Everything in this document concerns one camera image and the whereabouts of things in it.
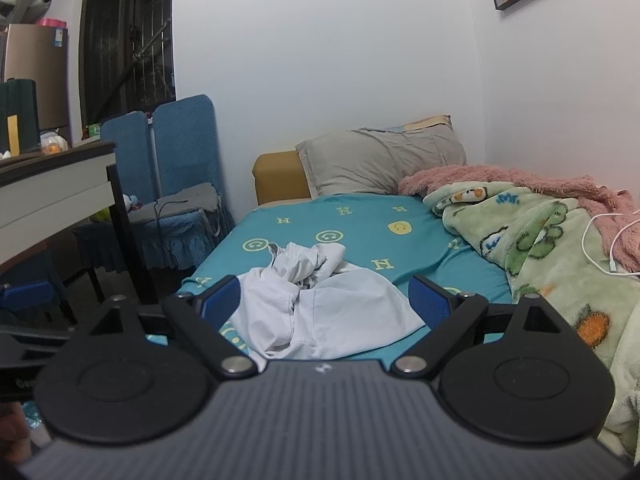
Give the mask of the white t-shirt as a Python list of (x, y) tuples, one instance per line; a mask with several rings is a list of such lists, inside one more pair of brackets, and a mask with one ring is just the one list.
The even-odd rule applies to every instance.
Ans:
[(384, 276), (345, 260), (340, 243), (268, 245), (270, 263), (239, 276), (231, 324), (259, 367), (269, 360), (337, 360), (424, 326)]

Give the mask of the blue folding chair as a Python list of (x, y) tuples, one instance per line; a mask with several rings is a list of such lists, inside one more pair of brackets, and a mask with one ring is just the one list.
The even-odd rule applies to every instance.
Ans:
[(132, 224), (132, 234), (149, 269), (199, 266), (233, 229), (224, 203), (224, 179), (214, 104), (190, 96), (163, 104), (151, 115), (132, 112), (104, 122), (101, 139), (115, 143), (122, 192), (142, 206), (184, 188), (208, 182), (220, 197), (214, 214), (202, 210)]

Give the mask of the teal smiley bed sheet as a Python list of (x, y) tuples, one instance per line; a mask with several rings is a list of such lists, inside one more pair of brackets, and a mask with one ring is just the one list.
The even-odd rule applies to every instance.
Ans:
[[(198, 295), (227, 275), (239, 277), (266, 266), (271, 243), (340, 243), (346, 247), (346, 261), (384, 276), (407, 298), (411, 278), (420, 274), (450, 292), (478, 292), (499, 304), (511, 299), (503, 270), (450, 234), (418, 198), (370, 194), (335, 195), (251, 212), (183, 281), (181, 291)], [(345, 358), (390, 364), (427, 332), (424, 323), (394, 344)], [(230, 318), (220, 333), (250, 355)]]

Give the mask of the green cartoon fleece blanket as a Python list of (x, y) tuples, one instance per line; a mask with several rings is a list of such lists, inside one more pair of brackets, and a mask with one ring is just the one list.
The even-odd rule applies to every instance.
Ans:
[(608, 270), (602, 236), (574, 197), (506, 181), (449, 183), (423, 203), (506, 272), (513, 299), (547, 299), (610, 370), (615, 399), (600, 433), (639, 458), (639, 281)]

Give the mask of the grey cloth on chair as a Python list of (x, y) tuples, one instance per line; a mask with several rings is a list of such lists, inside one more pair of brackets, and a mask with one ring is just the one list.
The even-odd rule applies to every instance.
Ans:
[(184, 188), (174, 195), (161, 197), (140, 209), (130, 211), (128, 218), (132, 224), (148, 223), (199, 210), (214, 214), (219, 210), (219, 206), (220, 197), (216, 188), (205, 182)]

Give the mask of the small plush toy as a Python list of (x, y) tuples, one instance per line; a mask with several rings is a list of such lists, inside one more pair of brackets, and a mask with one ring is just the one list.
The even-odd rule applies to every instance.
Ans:
[(138, 210), (142, 207), (142, 203), (135, 195), (126, 195), (122, 196), (122, 201), (124, 202), (125, 209), (127, 212)]

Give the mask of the yellow headboard cushion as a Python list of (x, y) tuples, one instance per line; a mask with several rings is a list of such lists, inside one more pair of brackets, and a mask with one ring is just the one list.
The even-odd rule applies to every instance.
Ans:
[(252, 174), (259, 205), (311, 198), (303, 165), (296, 151), (259, 155)]

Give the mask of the grey pillow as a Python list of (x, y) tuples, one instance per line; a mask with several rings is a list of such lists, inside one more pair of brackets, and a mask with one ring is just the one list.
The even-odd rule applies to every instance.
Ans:
[(296, 152), (313, 198), (395, 195), (400, 181), (420, 170), (466, 163), (448, 115), (397, 127), (329, 133), (297, 144)]

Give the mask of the pink fluffy blanket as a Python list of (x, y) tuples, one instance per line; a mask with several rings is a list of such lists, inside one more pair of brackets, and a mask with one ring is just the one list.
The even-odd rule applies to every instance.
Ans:
[(544, 195), (576, 198), (578, 205), (588, 211), (591, 217), (600, 214), (596, 228), (602, 236), (603, 249), (606, 252), (613, 249), (614, 260), (626, 271), (639, 271), (639, 225), (630, 226), (614, 240), (623, 226), (634, 221), (634, 211), (638, 205), (631, 192), (607, 188), (597, 184), (590, 176), (562, 179), (499, 166), (449, 165), (420, 170), (402, 178), (398, 192), (401, 195), (425, 196), (446, 184), (471, 181), (510, 182)]

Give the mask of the white dark-top desk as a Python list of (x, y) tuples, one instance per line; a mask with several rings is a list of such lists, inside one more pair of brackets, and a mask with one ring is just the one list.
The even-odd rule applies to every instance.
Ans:
[(58, 232), (114, 206), (115, 144), (92, 142), (1, 164), (1, 269), (43, 248)]

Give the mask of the dark barred window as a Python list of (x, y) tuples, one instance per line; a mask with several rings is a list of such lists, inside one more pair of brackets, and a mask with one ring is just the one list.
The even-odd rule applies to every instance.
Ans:
[(82, 0), (78, 68), (84, 127), (173, 101), (172, 0)]

